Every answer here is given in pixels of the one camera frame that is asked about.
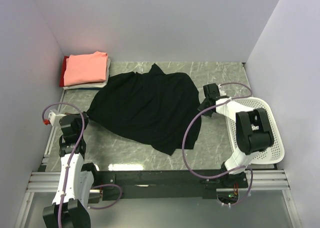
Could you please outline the black t shirt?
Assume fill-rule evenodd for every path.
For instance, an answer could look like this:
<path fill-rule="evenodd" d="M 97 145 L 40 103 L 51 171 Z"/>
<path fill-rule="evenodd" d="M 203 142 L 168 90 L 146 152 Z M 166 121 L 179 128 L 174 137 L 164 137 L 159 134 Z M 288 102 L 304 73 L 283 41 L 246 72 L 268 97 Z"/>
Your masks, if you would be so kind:
<path fill-rule="evenodd" d="M 171 156 L 176 149 L 194 148 L 202 121 L 188 125 L 199 106 L 199 91 L 189 75 L 166 74 L 153 64 L 147 73 L 111 76 L 86 113 L 108 131 Z"/>

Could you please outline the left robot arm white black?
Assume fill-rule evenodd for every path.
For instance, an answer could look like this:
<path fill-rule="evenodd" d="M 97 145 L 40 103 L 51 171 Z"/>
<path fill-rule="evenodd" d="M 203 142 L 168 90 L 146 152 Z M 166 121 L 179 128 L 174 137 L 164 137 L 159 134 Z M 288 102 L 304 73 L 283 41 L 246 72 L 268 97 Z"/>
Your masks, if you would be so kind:
<path fill-rule="evenodd" d="M 83 134 L 89 119 L 85 113 L 61 114 L 53 109 L 45 124 L 61 129 L 59 157 L 61 172 L 54 199 L 43 209 L 47 228 L 89 228 L 90 190 L 100 183 L 93 163 L 85 163 L 86 142 Z"/>

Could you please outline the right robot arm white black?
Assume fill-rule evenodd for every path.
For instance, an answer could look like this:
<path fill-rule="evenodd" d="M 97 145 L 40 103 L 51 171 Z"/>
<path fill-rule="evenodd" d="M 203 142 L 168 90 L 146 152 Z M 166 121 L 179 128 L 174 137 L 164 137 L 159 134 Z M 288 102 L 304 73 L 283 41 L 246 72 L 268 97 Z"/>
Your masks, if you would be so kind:
<path fill-rule="evenodd" d="M 245 97 L 223 95 L 220 86 L 211 83 L 203 86 L 204 100 L 198 107 L 202 115 L 213 113 L 235 122 L 235 150 L 221 165 L 219 181 L 230 188 L 245 177 L 244 172 L 251 161 L 274 144 L 274 135 L 268 113 L 264 108 L 252 108 L 238 102 Z"/>

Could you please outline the pink folded t shirt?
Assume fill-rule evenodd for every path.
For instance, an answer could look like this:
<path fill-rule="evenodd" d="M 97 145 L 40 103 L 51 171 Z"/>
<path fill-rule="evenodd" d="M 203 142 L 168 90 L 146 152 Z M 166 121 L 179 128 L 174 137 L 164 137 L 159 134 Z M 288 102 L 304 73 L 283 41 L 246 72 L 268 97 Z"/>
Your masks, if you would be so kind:
<path fill-rule="evenodd" d="M 107 60 L 108 54 L 100 51 L 92 54 L 70 55 L 66 60 L 64 86 L 104 82 Z"/>

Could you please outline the red folded t shirt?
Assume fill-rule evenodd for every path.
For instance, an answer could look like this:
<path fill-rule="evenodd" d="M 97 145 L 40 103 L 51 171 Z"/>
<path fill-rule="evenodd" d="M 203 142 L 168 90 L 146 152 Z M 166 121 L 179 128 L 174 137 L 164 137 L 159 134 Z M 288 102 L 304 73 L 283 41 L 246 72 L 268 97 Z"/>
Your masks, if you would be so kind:
<path fill-rule="evenodd" d="M 63 88 L 65 86 L 64 84 L 64 74 L 67 68 L 67 59 L 69 56 L 64 56 L 62 66 L 61 66 L 61 72 L 60 72 L 60 78 L 59 78 L 59 87 Z"/>

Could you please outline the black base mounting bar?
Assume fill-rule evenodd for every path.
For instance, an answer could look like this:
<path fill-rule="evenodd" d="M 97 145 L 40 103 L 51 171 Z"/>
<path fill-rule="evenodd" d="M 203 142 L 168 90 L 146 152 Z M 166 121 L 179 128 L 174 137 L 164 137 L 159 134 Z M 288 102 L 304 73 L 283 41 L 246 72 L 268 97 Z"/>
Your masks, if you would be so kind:
<path fill-rule="evenodd" d="M 158 199 L 158 198 L 196 198 L 216 199 L 218 189 L 246 189 L 249 181 L 244 172 L 235 177 L 220 174 L 218 169 L 201 169 L 196 173 L 206 176 L 200 178 L 188 170 L 131 170 L 97 171 L 93 182 L 93 192 L 98 192 L 103 201 L 115 201 L 122 190 L 122 199 Z M 120 187 L 97 187 L 101 185 Z"/>

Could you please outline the white perforated plastic basket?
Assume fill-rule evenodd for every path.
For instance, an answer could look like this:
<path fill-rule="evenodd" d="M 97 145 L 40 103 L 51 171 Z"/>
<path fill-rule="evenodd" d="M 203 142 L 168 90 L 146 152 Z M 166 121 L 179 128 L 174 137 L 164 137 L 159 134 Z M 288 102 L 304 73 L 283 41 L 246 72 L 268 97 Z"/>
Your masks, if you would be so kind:
<path fill-rule="evenodd" d="M 236 139 L 236 113 L 241 111 L 250 112 L 259 108 L 264 109 L 267 113 L 274 142 L 273 145 L 268 147 L 265 151 L 257 153 L 250 163 L 253 165 L 277 164 L 282 161 L 285 156 L 281 135 L 270 106 L 264 100 L 257 97 L 233 100 L 221 107 L 222 114 L 226 116 L 226 125 L 232 152 L 235 153 L 239 151 Z"/>

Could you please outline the aluminium rail frame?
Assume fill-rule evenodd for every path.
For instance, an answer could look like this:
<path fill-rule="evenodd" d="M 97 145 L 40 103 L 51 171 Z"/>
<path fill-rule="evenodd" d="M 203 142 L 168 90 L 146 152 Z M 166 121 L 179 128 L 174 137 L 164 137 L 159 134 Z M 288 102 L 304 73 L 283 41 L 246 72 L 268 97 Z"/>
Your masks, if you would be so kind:
<path fill-rule="evenodd" d="M 58 158 L 60 134 L 57 128 L 53 129 L 43 158 L 44 168 L 31 174 L 26 189 L 28 193 L 54 193 L 57 190 L 61 169 Z M 144 172 L 148 175 L 163 172 L 190 175 L 180 149 L 169 156 L 149 145 L 115 135 L 93 121 L 85 130 L 84 139 L 87 142 L 85 161 L 93 162 L 102 171 Z M 228 121 L 222 117 L 203 118 L 195 147 L 193 150 L 187 150 L 185 155 L 189 165 L 196 172 L 213 172 L 227 159 L 232 150 Z M 274 160 L 265 162 L 255 159 L 249 166 L 254 171 L 251 190 L 278 191 L 281 194 L 279 202 L 284 205 L 283 211 L 288 214 L 289 225 L 293 228 L 301 228 L 303 225 L 285 171 L 280 169 Z"/>

